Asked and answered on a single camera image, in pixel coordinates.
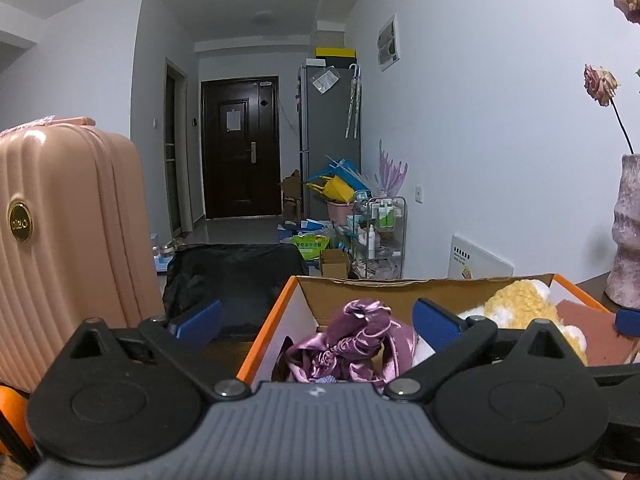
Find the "white panel leaning on wall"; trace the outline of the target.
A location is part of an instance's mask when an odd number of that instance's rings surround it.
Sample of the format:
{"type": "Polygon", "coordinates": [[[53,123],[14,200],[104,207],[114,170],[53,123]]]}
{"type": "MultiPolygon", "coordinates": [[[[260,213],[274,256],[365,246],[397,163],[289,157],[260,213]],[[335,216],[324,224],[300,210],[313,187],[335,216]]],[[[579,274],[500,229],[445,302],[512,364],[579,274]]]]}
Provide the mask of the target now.
{"type": "Polygon", "coordinates": [[[481,280],[510,278],[514,266],[465,238],[451,237],[447,278],[450,280],[481,280]]]}

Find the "pink textured vase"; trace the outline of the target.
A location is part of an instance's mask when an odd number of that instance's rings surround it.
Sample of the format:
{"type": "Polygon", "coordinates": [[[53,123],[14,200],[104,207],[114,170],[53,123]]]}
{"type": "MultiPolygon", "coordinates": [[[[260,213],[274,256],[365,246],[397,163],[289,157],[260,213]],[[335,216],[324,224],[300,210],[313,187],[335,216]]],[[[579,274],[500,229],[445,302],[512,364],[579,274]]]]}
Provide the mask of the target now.
{"type": "Polygon", "coordinates": [[[617,248],[605,293],[614,304],[632,310],[639,309],[639,206],[639,156],[625,155],[612,226],[617,248]]]}

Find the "purple satin scrunchie bag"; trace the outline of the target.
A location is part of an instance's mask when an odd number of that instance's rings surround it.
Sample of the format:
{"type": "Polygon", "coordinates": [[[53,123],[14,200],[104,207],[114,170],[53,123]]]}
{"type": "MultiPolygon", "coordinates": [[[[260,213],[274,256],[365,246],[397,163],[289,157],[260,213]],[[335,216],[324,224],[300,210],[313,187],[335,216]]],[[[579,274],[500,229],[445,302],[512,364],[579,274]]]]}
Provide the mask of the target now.
{"type": "Polygon", "coordinates": [[[281,353],[292,382],[365,382],[381,391],[412,367],[419,336],[380,300],[356,299],[281,353]]]}

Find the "yellow and blue bags pile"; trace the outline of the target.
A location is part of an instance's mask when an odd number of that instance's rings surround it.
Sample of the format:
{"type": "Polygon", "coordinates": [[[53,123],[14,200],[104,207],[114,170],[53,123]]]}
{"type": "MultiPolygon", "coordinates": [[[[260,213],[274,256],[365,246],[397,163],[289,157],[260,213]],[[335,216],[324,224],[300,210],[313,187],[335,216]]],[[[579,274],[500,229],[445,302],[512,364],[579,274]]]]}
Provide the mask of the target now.
{"type": "Polygon", "coordinates": [[[357,166],[344,158],[331,159],[318,174],[309,177],[305,185],[332,203],[348,204],[361,196],[372,196],[357,166]]]}

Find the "red cardboard box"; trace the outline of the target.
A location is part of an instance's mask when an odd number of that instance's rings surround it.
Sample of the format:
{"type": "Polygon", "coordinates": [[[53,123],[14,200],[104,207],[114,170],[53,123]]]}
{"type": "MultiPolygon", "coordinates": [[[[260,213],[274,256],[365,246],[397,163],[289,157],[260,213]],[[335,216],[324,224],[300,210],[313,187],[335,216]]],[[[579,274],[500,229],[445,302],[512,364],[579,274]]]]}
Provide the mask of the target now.
{"type": "MultiPolygon", "coordinates": [[[[542,274],[538,280],[550,287],[550,301],[570,300],[608,311],[597,300],[560,274],[542,274]]],[[[354,299],[377,299],[392,308],[398,320],[410,324],[412,308],[419,298],[428,298],[451,312],[472,309],[511,283],[512,278],[488,280],[400,280],[387,282],[349,281],[318,276],[292,276],[262,324],[236,377],[252,387],[271,378],[283,341],[298,341],[354,299]]]]}

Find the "black chair backrest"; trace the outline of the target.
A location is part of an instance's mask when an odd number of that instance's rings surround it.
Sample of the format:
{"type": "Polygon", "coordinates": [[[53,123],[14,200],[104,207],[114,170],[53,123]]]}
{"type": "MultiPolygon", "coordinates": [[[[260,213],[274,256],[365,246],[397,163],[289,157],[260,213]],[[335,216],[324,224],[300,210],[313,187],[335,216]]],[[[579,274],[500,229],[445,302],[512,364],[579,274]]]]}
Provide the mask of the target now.
{"type": "Polygon", "coordinates": [[[289,278],[308,264],[291,244],[196,244],[177,249],[167,268],[168,318],[221,303],[224,339],[254,339],[289,278]]]}

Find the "green snack bag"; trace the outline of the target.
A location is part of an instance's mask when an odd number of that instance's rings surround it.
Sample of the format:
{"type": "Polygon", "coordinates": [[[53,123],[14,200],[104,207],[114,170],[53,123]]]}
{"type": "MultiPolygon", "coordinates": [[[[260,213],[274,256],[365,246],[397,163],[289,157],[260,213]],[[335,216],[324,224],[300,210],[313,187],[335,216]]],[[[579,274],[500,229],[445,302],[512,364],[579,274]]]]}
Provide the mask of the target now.
{"type": "Polygon", "coordinates": [[[330,238],[324,234],[307,232],[296,234],[291,243],[298,249],[306,261],[316,260],[328,248],[330,238]]]}

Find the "pink ribbed small suitcase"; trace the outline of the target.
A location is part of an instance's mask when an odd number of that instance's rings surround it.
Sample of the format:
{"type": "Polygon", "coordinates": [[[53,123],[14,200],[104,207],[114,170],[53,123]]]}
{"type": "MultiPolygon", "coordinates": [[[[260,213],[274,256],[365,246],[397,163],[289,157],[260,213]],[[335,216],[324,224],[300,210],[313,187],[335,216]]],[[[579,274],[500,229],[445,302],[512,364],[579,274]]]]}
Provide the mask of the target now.
{"type": "Polygon", "coordinates": [[[2,131],[2,384],[34,391],[86,318],[162,310],[134,144],[88,117],[2,131]]]}

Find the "brown cardboard box on floor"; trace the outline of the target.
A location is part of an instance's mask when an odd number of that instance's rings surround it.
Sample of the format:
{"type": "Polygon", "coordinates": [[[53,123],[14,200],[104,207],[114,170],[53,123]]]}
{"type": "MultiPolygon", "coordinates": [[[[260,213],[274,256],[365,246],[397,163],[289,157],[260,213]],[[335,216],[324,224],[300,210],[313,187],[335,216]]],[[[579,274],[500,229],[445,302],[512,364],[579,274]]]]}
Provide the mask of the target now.
{"type": "Polygon", "coordinates": [[[325,249],[320,254],[319,261],[324,278],[348,278],[352,264],[349,255],[341,249],[325,249]]]}

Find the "yellow white plush toy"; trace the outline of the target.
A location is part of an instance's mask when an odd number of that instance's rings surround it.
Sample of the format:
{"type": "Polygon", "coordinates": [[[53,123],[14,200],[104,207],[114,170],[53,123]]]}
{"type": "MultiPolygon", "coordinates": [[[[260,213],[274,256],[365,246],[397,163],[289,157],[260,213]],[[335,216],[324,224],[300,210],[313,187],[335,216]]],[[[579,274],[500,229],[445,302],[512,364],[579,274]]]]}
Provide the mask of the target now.
{"type": "Polygon", "coordinates": [[[587,365],[586,338],[573,325],[565,325],[558,310],[549,301],[550,288],[539,280],[518,280],[493,294],[484,304],[454,313],[426,298],[413,306],[412,326],[416,332],[416,350],[412,365],[417,366],[457,340],[466,330],[466,320],[484,316],[505,330],[524,330],[535,318],[551,321],[587,365]]]}

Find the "pink plastic bucket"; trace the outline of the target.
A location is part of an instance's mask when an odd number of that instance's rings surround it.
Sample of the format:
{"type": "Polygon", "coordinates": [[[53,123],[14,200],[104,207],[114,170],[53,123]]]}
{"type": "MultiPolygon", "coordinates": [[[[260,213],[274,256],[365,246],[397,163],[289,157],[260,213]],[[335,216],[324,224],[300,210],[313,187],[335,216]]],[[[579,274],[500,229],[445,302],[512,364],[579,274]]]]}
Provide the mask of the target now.
{"type": "Polygon", "coordinates": [[[327,202],[326,209],[329,219],[339,226],[347,226],[349,224],[348,218],[354,213],[351,203],[327,202]]]}

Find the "grey refrigerator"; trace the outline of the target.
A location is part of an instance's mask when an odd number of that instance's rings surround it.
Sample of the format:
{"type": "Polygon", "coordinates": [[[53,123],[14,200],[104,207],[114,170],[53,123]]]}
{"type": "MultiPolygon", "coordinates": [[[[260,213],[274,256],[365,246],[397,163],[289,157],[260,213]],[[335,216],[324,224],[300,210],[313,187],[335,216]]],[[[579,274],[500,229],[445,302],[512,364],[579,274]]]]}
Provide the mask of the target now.
{"type": "Polygon", "coordinates": [[[298,71],[299,170],[303,216],[328,220],[326,200],[308,188],[332,160],[348,159],[360,168],[360,136],[346,138],[352,70],[303,65],[298,71]]]}

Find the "dark brown entrance door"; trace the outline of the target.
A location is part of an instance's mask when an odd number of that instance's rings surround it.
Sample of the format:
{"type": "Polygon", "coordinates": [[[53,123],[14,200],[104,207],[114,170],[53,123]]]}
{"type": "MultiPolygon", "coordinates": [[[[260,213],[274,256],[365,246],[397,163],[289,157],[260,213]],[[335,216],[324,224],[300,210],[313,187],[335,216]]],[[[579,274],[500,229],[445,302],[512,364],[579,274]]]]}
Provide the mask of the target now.
{"type": "Polygon", "coordinates": [[[282,212],[278,96],[276,76],[201,83],[207,219],[282,212]]]}

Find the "yellow box atop refrigerator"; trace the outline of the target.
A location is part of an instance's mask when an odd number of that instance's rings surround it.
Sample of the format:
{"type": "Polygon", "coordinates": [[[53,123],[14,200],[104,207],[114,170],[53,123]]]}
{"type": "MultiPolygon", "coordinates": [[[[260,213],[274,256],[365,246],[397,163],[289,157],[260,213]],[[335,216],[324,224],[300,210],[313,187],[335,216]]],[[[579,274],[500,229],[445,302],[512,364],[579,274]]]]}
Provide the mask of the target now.
{"type": "Polygon", "coordinates": [[[338,48],[338,47],[316,47],[314,55],[317,58],[356,58],[357,53],[354,49],[338,48]]]}

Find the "umbrella hanging on refrigerator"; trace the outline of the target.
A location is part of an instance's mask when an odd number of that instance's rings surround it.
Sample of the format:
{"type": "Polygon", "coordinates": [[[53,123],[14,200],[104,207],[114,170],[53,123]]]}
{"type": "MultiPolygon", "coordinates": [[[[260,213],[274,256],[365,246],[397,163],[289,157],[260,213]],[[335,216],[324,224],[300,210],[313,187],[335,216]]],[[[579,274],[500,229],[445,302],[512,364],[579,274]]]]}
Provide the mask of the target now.
{"type": "Polygon", "coordinates": [[[352,79],[349,84],[349,104],[347,111],[347,125],[345,138],[350,136],[356,140],[358,138],[361,104],[361,67],[357,63],[349,65],[352,71],[352,79]]]}

